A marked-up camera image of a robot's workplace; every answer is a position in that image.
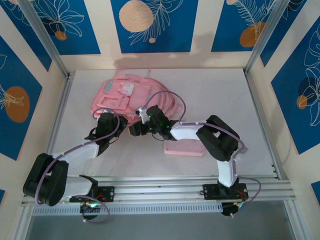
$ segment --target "cream wall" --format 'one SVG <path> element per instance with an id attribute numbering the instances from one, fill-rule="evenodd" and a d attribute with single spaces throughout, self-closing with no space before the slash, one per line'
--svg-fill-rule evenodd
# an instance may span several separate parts
<path id="1" fill-rule="evenodd" d="M 320 2 L 307 0 L 266 67 L 263 68 L 258 60 L 251 73 L 267 119 L 271 141 L 276 146 L 314 239 L 320 239 L 320 206 L 310 184 L 320 181 L 320 144 L 298 155 L 271 81 L 319 16 Z"/>
<path id="2" fill-rule="evenodd" d="M 212 52 L 225 0 L 199 0 L 190 53 L 122 54 L 110 0 L 85 0 L 101 55 L 61 56 L 67 69 L 242 68 L 251 52 Z"/>
<path id="3" fill-rule="evenodd" d="M 42 85 L 42 92 L 18 160 L 14 161 L 0 154 L 0 189 L 6 192 L 0 209 L 0 239 L 7 240 L 10 239 L 18 220 L 24 182 L 37 155 L 47 146 L 65 81 L 54 64 L 49 72 L 45 70 L 1 7 L 0 23 L 0 36 Z"/>

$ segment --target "white table surface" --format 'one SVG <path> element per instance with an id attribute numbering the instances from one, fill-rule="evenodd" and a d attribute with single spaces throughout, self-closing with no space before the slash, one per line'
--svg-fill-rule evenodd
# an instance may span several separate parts
<path id="1" fill-rule="evenodd" d="M 120 72 L 147 75 L 146 69 Z M 91 101 L 101 84 L 115 70 L 78 70 L 63 114 L 54 153 L 81 144 L 97 125 L 90 112 Z M 271 176 L 271 155 L 260 129 L 247 82 L 240 68 L 153 69 L 151 77 L 179 94 L 187 105 L 186 122 L 219 116 L 244 141 L 248 151 L 236 162 L 239 175 Z M 177 113 L 172 119 L 178 119 Z M 103 154 L 69 169 L 69 176 L 157 177 L 217 176 L 216 160 L 206 152 L 202 157 L 167 155 L 163 142 L 151 135 L 134 137 L 127 130 Z"/>

